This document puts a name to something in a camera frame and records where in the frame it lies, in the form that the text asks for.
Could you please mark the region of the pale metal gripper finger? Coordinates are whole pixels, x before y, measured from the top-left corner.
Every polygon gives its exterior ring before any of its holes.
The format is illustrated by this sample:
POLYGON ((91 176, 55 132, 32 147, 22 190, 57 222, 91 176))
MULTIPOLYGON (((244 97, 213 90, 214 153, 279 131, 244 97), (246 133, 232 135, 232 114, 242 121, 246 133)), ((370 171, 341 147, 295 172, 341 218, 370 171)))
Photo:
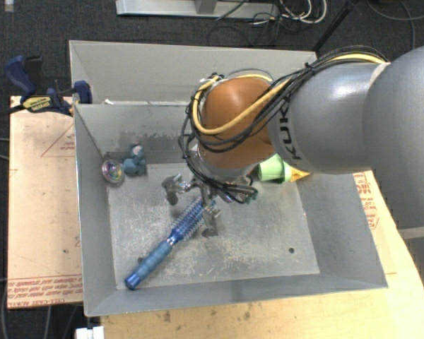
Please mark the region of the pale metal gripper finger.
POLYGON ((186 193, 190 190, 190 185, 183 180, 181 174, 169 176, 162 182, 168 203, 175 206, 178 203, 178 195, 186 193))
POLYGON ((201 235, 205 238, 218 236, 218 221, 221 217, 221 210, 213 206, 208 205, 203 211, 203 221, 205 228, 201 235))

